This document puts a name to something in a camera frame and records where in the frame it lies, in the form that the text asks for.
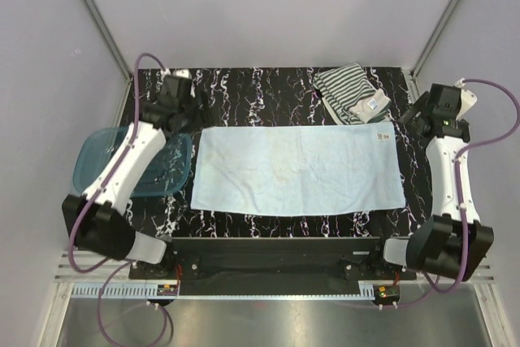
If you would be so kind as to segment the right electronics board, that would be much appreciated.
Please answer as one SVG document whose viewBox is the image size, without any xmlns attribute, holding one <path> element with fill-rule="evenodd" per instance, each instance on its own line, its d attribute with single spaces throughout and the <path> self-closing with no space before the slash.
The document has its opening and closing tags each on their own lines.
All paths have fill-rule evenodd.
<svg viewBox="0 0 520 347">
<path fill-rule="evenodd" d="M 376 297 L 378 299 L 388 299 L 398 301 L 401 290 L 398 285 L 380 285 L 376 289 Z"/>
</svg>

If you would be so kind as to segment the aluminium frame rail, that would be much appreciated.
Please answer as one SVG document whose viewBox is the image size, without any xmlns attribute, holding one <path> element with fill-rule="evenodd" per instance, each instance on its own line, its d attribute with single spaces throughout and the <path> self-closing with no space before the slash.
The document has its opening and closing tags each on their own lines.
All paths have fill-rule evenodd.
<svg viewBox="0 0 520 347">
<path fill-rule="evenodd" d="M 191 300 L 333 300 L 333 301 L 374 301 L 376 289 L 380 285 L 398 285 L 401 292 L 407 285 L 425 285 L 422 276 L 410 272 L 400 275 L 399 280 L 369 280 L 354 275 L 351 266 L 345 268 L 340 278 L 329 275 L 227 275 L 218 274 L 197 280 L 189 279 L 189 272 L 181 276 L 167 276 L 153 279 L 145 273 L 144 267 L 126 266 L 120 261 L 109 261 L 95 271 L 80 274 L 68 263 L 63 254 L 54 278 L 56 283 L 71 283 L 72 296 L 79 298 L 127 298 L 149 301 L 174 299 Z M 176 297 L 158 296 L 159 284 L 178 284 Z"/>
</svg>

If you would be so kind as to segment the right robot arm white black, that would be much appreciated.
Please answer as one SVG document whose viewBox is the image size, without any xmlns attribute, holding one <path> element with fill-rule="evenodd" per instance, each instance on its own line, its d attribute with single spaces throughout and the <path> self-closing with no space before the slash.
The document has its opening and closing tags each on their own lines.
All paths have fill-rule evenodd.
<svg viewBox="0 0 520 347">
<path fill-rule="evenodd" d="M 467 281 L 494 241 L 480 222 L 468 173 L 470 127 L 461 118 L 476 101 L 466 89 L 433 84 L 406 113 L 421 137 L 430 165 L 431 217 L 406 238 L 388 238 L 383 251 L 369 258 L 373 276 L 387 279 L 398 266 Z"/>
</svg>

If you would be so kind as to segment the blue transparent plastic container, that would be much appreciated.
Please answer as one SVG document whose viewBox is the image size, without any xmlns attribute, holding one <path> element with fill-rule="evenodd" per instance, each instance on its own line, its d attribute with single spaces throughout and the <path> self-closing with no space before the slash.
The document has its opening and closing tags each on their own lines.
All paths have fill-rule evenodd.
<svg viewBox="0 0 520 347">
<path fill-rule="evenodd" d="M 81 194 L 102 173 L 128 132 L 127 127 L 104 128 L 81 147 L 72 175 L 72 193 Z M 132 192 L 133 197 L 164 197 L 180 191 L 191 167 L 192 138 L 179 134 L 155 155 Z"/>
</svg>

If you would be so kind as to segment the light blue towel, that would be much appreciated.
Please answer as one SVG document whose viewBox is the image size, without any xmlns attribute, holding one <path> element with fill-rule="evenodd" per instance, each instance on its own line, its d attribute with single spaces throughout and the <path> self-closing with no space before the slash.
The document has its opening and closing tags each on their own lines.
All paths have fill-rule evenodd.
<svg viewBox="0 0 520 347">
<path fill-rule="evenodd" d="M 202 131 L 194 210 L 272 217 L 405 206 L 394 127 L 213 127 Z"/>
</svg>

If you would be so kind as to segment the green white striped towel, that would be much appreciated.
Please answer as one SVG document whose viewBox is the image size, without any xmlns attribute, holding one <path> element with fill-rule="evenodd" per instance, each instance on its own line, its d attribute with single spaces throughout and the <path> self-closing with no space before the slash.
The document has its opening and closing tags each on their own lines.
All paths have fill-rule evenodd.
<svg viewBox="0 0 520 347">
<path fill-rule="evenodd" d="M 317 73 L 313 86 L 336 124 L 388 121 L 391 100 L 369 81 L 365 70 L 357 63 Z"/>
</svg>

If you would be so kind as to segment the left electronics board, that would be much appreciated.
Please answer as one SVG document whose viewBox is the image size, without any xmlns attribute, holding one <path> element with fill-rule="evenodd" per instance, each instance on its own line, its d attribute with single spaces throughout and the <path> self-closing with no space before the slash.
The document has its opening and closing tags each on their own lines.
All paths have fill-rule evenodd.
<svg viewBox="0 0 520 347">
<path fill-rule="evenodd" d="M 158 296 L 176 297 L 179 294 L 178 284 L 159 284 L 157 287 Z"/>
</svg>

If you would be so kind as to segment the electronics board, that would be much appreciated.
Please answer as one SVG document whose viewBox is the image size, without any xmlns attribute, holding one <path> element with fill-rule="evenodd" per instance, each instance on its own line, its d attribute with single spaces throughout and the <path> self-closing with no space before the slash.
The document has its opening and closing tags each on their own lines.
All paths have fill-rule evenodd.
<svg viewBox="0 0 520 347">
<path fill-rule="evenodd" d="M 401 290 L 398 285 L 380 285 L 376 289 L 376 297 L 378 299 L 388 299 L 398 301 Z"/>
<path fill-rule="evenodd" d="M 176 297 L 179 294 L 178 284 L 159 284 L 157 287 L 158 296 Z"/>
</svg>

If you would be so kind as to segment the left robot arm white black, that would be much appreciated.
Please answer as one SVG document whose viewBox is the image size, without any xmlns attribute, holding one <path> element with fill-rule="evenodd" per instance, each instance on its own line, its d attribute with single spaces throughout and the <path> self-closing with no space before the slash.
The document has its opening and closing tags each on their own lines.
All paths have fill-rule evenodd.
<svg viewBox="0 0 520 347">
<path fill-rule="evenodd" d="M 175 270 L 167 243 L 135 230 L 125 211 L 146 168 L 168 140 L 211 124 L 207 96 L 192 87 L 187 69 L 162 73 L 154 102 L 135 104 L 135 117 L 119 148 L 103 171 L 81 194 L 69 194 L 62 211 L 68 230 L 68 261 L 78 265 L 75 249 L 101 255 L 105 260 L 147 262 L 159 279 Z"/>
</svg>

